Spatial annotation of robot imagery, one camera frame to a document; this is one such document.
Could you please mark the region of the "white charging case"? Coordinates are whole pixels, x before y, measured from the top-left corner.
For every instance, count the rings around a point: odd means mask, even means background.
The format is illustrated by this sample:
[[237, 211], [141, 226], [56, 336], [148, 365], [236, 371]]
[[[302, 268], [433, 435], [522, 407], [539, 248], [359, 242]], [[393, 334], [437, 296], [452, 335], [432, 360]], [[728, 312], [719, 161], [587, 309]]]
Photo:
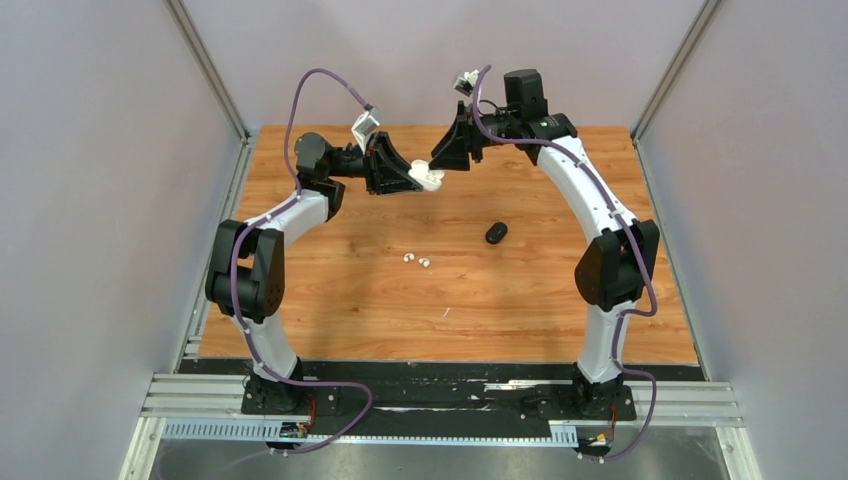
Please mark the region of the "white charging case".
[[441, 189], [445, 177], [444, 170], [433, 170], [428, 161], [416, 159], [410, 163], [408, 175], [419, 184], [424, 191], [435, 192]]

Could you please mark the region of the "black charging case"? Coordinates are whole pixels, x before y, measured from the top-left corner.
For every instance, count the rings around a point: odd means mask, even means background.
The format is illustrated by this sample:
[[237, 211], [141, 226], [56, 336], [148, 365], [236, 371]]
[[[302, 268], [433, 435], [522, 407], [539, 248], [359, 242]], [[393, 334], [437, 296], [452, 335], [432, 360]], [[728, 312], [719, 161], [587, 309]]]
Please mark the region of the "black charging case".
[[484, 234], [484, 240], [490, 245], [500, 243], [508, 233], [508, 226], [503, 222], [493, 223]]

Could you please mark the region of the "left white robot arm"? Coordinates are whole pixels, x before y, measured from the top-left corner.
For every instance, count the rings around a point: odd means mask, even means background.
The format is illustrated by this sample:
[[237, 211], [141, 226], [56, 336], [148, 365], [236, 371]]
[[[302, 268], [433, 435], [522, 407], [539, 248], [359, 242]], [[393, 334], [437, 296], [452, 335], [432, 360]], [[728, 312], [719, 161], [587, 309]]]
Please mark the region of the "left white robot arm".
[[308, 385], [279, 317], [287, 248], [338, 213], [343, 177], [364, 179], [373, 195], [439, 188], [443, 178], [424, 160], [406, 161], [385, 132], [344, 147], [308, 132], [295, 141], [294, 153], [296, 189], [288, 199], [250, 220], [219, 224], [205, 285], [206, 298], [239, 328], [254, 380], [269, 387], [268, 400], [283, 413], [304, 405]]

